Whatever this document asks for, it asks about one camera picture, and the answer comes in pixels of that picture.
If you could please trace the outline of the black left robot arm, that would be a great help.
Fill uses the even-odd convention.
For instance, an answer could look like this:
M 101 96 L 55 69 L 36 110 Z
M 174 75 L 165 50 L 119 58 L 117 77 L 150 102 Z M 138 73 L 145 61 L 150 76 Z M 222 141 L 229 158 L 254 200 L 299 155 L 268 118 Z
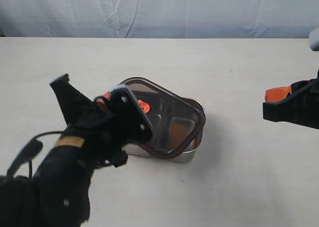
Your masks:
M 35 173 L 17 175 L 23 163 L 31 163 L 42 149 L 39 136 L 21 150 L 6 175 L 0 178 L 0 224 L 3 227 L 79 227 L 90 217 L 89 187 L 96 169 L 127 162 L 123 146 L 129 140 L 107 110 L 107 100 L 91 101 L 62 75 L 51 84 L 67 127 Z

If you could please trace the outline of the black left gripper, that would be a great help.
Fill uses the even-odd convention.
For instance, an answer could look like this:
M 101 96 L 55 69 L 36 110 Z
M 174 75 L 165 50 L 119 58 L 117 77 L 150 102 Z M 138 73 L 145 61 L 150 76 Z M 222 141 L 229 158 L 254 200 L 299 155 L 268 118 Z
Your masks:
M 69 83 L 64 74 L 50 83 L 67 128 L 60 136 L 81 139 L 79 159 L 96 167 L 125 165 L 128 154 L 123 150 L 127 139 L 114 130 L 116 117 L 108 110 L 111 94 L 107 92 L 93 101 Z

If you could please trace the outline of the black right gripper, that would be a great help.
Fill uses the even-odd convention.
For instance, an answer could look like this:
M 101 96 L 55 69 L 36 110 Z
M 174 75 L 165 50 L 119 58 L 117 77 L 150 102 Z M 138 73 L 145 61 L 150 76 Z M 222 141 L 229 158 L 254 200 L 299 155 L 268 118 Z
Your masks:
M 263 119 L 319 128 L 319 78 L 266 90 Z

